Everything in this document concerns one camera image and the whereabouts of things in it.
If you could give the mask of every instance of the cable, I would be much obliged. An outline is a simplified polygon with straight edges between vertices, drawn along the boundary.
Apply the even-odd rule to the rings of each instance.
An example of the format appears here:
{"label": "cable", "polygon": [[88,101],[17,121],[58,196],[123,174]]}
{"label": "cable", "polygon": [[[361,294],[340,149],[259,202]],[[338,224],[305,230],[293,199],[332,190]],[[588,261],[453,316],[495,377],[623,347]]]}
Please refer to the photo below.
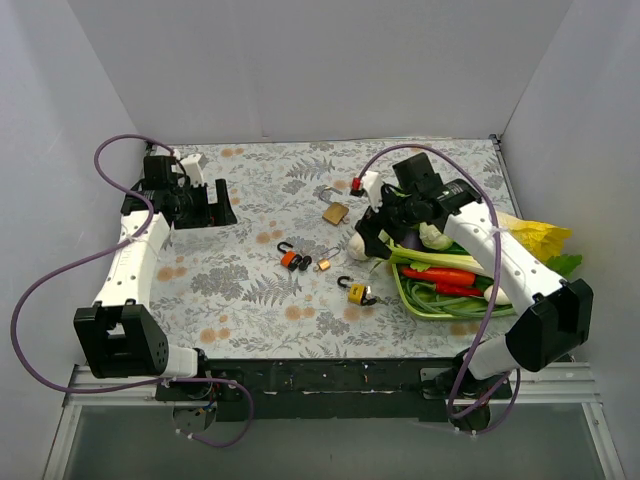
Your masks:
{"label": "cable", "polygon": [[[165,145],[164,143],[161,143],[161,142],[159,142],[157,140],[149,138],[149,137],[147,137],[145,135],[138,135],[138,134],[128,133],[128,134],[123,134],[123,135],[116,135],[115,137],[111,137],[111,138],[105,140],[102,144],[100,144],[100,146],[96,149],[96,151],[94,153],[93,164],[94,164],[94,166],[96,168],[96,171],[98,172],[98,175],[100,175],[100,177],[102,177],[102,179],[105,182],[107,182],[109,185],[111,185],[112,187],[120,190],[121,192],[123,192],[123,193],[125,193],[127,195],[131,195],[132,197],[135,197],[135,198],[139,199],[140,201],[144,202],[144,204],[148,208],[149,214],[148,214],[147,218],[142,223],[140,228],[138,230],[136,230],[135,233],[132,235],[133,238],[137,238],[147,229],[147,227],[151,224],[151,221],[153,220],[153,215],[154,215],[153,205],[151,204],[151,202],[146,197],[140,195],[139,193],[137,193],[137,192],[135,192],[133,190],[130,190],[130,189],[126,188],[126,187],[123,187],[122,185],[116,183],[111,178],[109,178],[107,176],[107,174],[104,173],[104,171],[102,170],[102,167],[100,165],[100,155],[101,155],[102,151],[107,146],[111,145],[112,143],[114,143],[114,142],[116,142],[118,140],[123,140],[123,139],[127,139],[127,138],[144,140],[146,142],[150,142],[150,143],[153,143],[155,145],[159,145],[162,148],[165,148],[166,150],[171,152],[172,155],[174,153],[174,150],[173,150],[173,148],[169,147],[168,145]],[[89,262],[91,262],[93,260],[97,260],[98,258],[102,258],[104,256],[110,255],[110,254],[120,250],[121,248],[126,247],[132,241],[134,241],[134,240],[132,240],[130,238],[127,238],[127,239],[123,240],[122,242],[114,245],[113,247],[106,248],[106,249],[104,249],[104,250],[102,250],[102,251],[100,251],[98,253],[94,253],[93,255],[89,255],[88,257],[81,258],[80,260],[76,260],[75,262],[72,262],[72,263],[69,263],[67,265],[64,265],[64,266],[62,266],[62,267],[60,267],[60,268],[58,268],[58,269],[46,274],[46,275],[44,275],[43,277],[41,277],[38,280],[36,280],[29,288],[27,288],[27,290],[22,294],[22,296],[20,297],[20,299],[16,303],[16,306],[13,309],[13,313],[11,314],[11,324],[10,324],[10,328],[11,328],[11,345],[13,346],[13,350],[15,351],[16,356],[18,357],[18,360],[20,361],[22,366],[25,368],[25,370],[33,378],[35,378],[38,382],[43,384],[45,387],[48,387],[48,388],[50,388],[52,390],[56,390],[56,391],[62,392],[62,393],[93,394],[93,393],[117,392],[117,391],[125,390],[125,389],[128,389],[128,388],[140,387],[140,386],[143,386],[143,385],[159,384],[159,383],[162,383],[163,381],[166,381],[166,379],[162,379],[162,378],[152,378],[152,379],[143,380],[143,381],[140,381],[140,382],[129,383],[127,385],[117,385],[117,386],[105,387],[105,388],[70,388],[70,387],[65,387],[63,385],[57,385],[57,384],[49,381],[48,379],[44,378],[42,375],[40,375],[40,373],[38,373],[38,371],[36,371],[36,369],[27,360],[24,352],[22,351],[22,347],[20,346],[20,342],[18,341],[18,318],[20,317],[20,311],[22,310],[22,307],[24,306],[24,304],[27,301],[27,299],[31,296],[31,294],[38,287],[40,287],[43,283],[47,282],[48,280],[51,280],[52,278],[57,277],[61,273],[68,272],[69,270],[72,270],[72,269],[74,269],[76,267],[79,267],[81,265],[89,263]],[[240,434],[236,438],[234,438],[233,440],[231,440],[229,442],[224,442],[224,443],[221,443],[221,444],[216,444],[216,443],[213,443],[213,442],[211,442],[209,440],[206,440],[206,439],[200,439],[200,438],[196,437],[195,435],[193,436],[193,438],[196,438],[197,440],[200,440],[203,443],[207,443],[208,445],[211,445],[211,446],[214,446],[214,447],[224,448],[224,447],[228,447],[228,446],[231,446],[231,445],[237,443],[244,436],[244,434],[247,432],[247,430],[249,429],[249,426],[251,424],[251,420],[253,419],[254,404],[253,404],[253,398],[251,398],[251,394],[242,385],[240,385],[238,383],[235,383],[235,382],[231,382],[230,380],[225,380],[223,378],[177,378],[177,379],[174,379],[172,381],[180,382],[180,383],[195,383],[195,382],[207,383],[208,382],[208,383],[233,384],[236,388],[240,389],[240,391],[247,397],[247,400],[249,402],[249,418],[248,418],[244,428],[240,432]]]}
{"label": "cable", "polygon": [[[481,406],[486,400],[488,400],[489,397],[491,396],[491,394],[493,394],[493,392],[495,392],[500,387],[500,385],[504,381],[503,379],[505,377],[506,378],[509,377],[509,373],[510,373],[510,372],[505,373],[503,379],[501,379],[500,382],[496,383],[489,390],[489,392],[487,392],[487,394],[483,395],[482,398],[480,398],[477,401],[475,401],[472,405],[470,405],[469,407],[465,408],[461,412],[454,412],[454,410],[453,410],[454,402],[455,402],[456,397],[458,396],[458,392],[460,390],[460,385],[462,384],[462,379],[464,378],[465,373],[469,369],[469,363],[471,363],[471,359],[473,358],[473,355],[474,355],[475,351],[477,350],[478,345],[480,345],[480,342],[482,341],[482,336],[484,335],[484,332],[487,329],[487,326],[489,324],[489,320],[491,320],[491,314],[492,314],[493,309],[495,308],[495,305],[496,305],[496,297],[498,295],[498,290],[499,290],[499,286],[500,286],[500,268],[502,266],[502,241],[501,241],[501,238],[500,238],[500,231],[498,230],[500,228],[499,224],[498,224],[498,215],[496,213],[496,209],[495,209],[495,207],[493,205],[493,202],[491,201],[491,198],[489,198],[489,195],[487,195],[487,193],[484,191],[484,189],[480,186],[480,184],[477,181],[475,181],[473,179],[473,177],[471,175],[469,175],[460,165],[458,165],[455,162],[455,160],[450,158],[447,154],[445,154],[444,152],[441,152],[440,150],[437,150],[435,148],[429,147],[427,145],[422,145],[422,144],[419,144],[419,143],[403,143],[403,144],[400,144],[400,145],[392,145],[390,147],[387,147],[387,148],[379,151],[378,153],[376,153],[373,157],[371,157],[371,159],[367,162],[367,164],[362,168],[362,170],[360,171],[360,174],[358,175],[357,178],[359,180],[362,180],[362,177],[364,177],[364,174],[371,167],[371,165],[373,165],[383,155],[386,155],[389,152],[393,152],[394,150],[400,150],[400,149],[405,149],[405,148],[413,148],[413,149],[425,150],[427,152],[431,152],[434,155],[437,155],[438,157],[442,158],[445,162],[447,162],[455,170],[457,170],[458,173],[460,173],[460,175],[462,175],[465,178],[465,180],[467,180],[471,184],[471,186],[476,189],[476,191],[480,194],[480,196],[484,200],[484,203],[487,205],[487,209],[489,210],[489,217],[491,218],[491,224],[495,228],[495,231],[492,234],[492,236],[494,238],[494,241],[496,243],[496,255],[495,255],[495,262],[494,262],[494,265],[493,265],[494,288],[492,289],[491,295],[489,296],[489,302],[488,302],[489,305],[487,307],[487,312],[485,313],[482,321],[480,322],[480,328],[478,329],[478,333],[476,334],[476,336],[474,337],[473,341],[471,342],[471,346],[469,347],[469,351],[467,352],[467,354],[464,357],[464,360],[462,362],[462,366],[460,367],[460,370],[458,371],[458,374],[456,375],[456,379],[455,379],[455,381],[453,383],[453,388],[451,389],[451,393],[449,395],[449,399],[447,400],[447,415],[449,416],[449,418],[458,420],[460,418],[465,417],[470,412],[472,412],[473,410],[475,410],[476,408]],[[516,400],[516,397],[517,397],[517,392],[519,390],[520,390],[520,372],[517,371],[517,374],[516,374],[516,386],[514,388],[513,396],[511,398],[511,403],[509,404],[509,407],[507,407],[507,409],[505,410],[505,412],[503,414],[503,417],[506,417],[509,414],[509,412],[511,411],[511,407],[515,403],[515,400]],[[503,421],[504,421],[504,418],[501,418],[497,422],[497,425],[500,425]],[[488,427],[487,429],[485,429],[485,432],[487,430],[488,431],[492,431],[493,428]]]}

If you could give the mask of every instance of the small gold padlock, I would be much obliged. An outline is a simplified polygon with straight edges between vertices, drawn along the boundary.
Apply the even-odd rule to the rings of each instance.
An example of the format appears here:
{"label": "small gold padlock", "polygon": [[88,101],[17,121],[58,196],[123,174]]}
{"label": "small gold padlock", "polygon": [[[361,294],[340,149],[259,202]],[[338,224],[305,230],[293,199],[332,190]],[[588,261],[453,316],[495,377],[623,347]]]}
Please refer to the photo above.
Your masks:
{"label": "small gold padlock", "polygon": [[329,270],[329,267],[331,267],[331,262],[329,262],[329,259],[335,257],[339,253],[340,253],[340,247],[332,247],[326,252],[321,253],[320,256],[322,258],[318,260],[313,270],[316,272],[324,272],[325,270]]}
{"label": "small gold padlock", "polygon": [[342,195],[342,192],[340,190],[333,187],[327,187],[322,192],[320,192],[320,194],[318,195],[318,198],[323,202],[329,204],[329,208],[327,208],[327,210],[322,214],[322,218],[324,218],[331,225],[339,225],[340,222],[348,223],[345,217],[347,216],[347,213],[349,213],[349,207],[346,207],[341,203],[332,202],[331,200],[324,198],[324,193],[329,190]]}

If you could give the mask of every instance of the padlock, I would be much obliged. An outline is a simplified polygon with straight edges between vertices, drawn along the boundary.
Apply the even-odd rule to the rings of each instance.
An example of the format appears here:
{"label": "padlock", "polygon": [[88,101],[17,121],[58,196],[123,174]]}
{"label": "padlock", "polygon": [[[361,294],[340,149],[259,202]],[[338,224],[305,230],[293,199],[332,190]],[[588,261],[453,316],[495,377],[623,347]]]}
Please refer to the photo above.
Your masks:
{"label": "padlock", "polygon": [[[332,253],[331,255],[328,255],[328,253],[333,250],[335,250],[335,252]],[[318,271],[324,272],[325,270],[329,270],[329,267],[331,267],[331,262],[329,262],[329,259],[335,257],[339,253],[340,253],[340,247],[331,247],[326,252],[322,252],[320,254],[322,258],[318,260],[318,263],[316,263],[316,266],[313,267],[313,270],[315,272],[318,272]]]}
{"label": "padlock", "polygon": [[378,302],[378,297],[368,297],[371,295],[371,287],[360,283],[352,283],[351,285],[344,283],[345,281],[351,282],[352,280],[351,277],[346,275],[338,277],[338,285],[342,288],[349,289],[349,293],[347,294],[348,301],[356,305],[362,305],[363,307],[368,307]]}
{"label": "padlock", "polygon": [[320,200],[329,204],[329,208],[327,208],[327,210],[322,214],[322,218],[332,225],[339,225],[340,222],[348,223],[348,220],[345,217],[347,216],[347,213],[349,213],[349,207],[338,202],[332,202],[328,198],[324,198],[324,193],[327,191],[336,192],[342,195],[340,190],[333,187],[327,187],[318,194],[318,198]]}
{"label": "padlock", "polygon": [[[284,256],[280,260],[280,263],[284,267],[286,267],[290,272],[293,272],[295,271],[296,268],[298,268],[301,265],[303,261],[302,255],[294,252],[293,250],[285,250],[282,247],[293,249],[293,245],[287,242],[280,242],[278,244],[278,251],[281,253],[284,253]],[[306,264],[306,266],[304,267],[304,270],[307,269],[307,267],[309,266],[309,263]]]}

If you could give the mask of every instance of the table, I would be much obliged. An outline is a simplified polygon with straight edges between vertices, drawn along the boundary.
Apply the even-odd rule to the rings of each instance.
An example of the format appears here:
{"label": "table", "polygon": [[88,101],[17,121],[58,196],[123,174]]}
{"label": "table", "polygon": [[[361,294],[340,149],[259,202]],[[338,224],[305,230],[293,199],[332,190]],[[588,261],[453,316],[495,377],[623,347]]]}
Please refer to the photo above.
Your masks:
{"label": "table", "polygon": [[[209,358],[449,357],[466,348],[478,321],[413,318],[397,293],[390,266],[357,262],[344,250],[365,199],[348,195],[364,163],[390,145],[425,142],[457,160],[476,178],[499,210],[514,213],[504,173],[490,140],[386,139],[314,143],[182,145],[183,155],[203,153],[205,179],[227,180],[238,224],[174,231],[162,251],[150,309],[172,344],[202,348]],[[414,155],[400,150],[373,168],[396,183],[391,165]],[[429,156],[443,180],[457,176]],[[318,193],[347,205],[350,224],[333,226],[321,216]],[[326,272],[289,273],[276,245],[293,244],[319,259],[342,250]],[[386,304],[348,304],[340,275],[372,286]],[[495,319],[486,337],[505,332],[513,319]]]}

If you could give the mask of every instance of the gray surface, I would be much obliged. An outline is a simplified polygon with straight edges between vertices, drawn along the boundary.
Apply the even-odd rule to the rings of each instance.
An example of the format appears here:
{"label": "gray surface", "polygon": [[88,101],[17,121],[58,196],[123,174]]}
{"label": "gray surface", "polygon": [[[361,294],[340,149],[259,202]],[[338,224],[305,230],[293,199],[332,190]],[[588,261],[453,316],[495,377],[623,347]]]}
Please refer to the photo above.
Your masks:
{"label": "gray surface", "polygon": [[570,0],[69,0],[174,143],[502,133]]}
{"label": "gray surface", "polygon": [[591,362],[628,478],[640,478],[640,4],[576,0],[504,136],[525,218],[574,229],[595,291]]}
{"label": "gray surface", "polygon": [[[19,365],[9,318],[36,278],[116,240],[122,195],[91,159],[104,138],[133,125],[64,0],[0,0],[0,61],[0,476],[32,480],[44,471],[63,396]],[[140,153],[136,143],[115,147],[105,168],[130,181]],[[81,358],[71,322],[108,262],[58,277],[24,310],[23,346],[55,382],[66,384]]]}
{"label": "gray surface", "polygon": [[[477,439],[404,419],[258,421],[224,451],[176,435],[170,415],[169,408],[85,407],[65,478],[603,478],[580,405],[519,405]],[[218,439],[238,427],[210,430]]]}

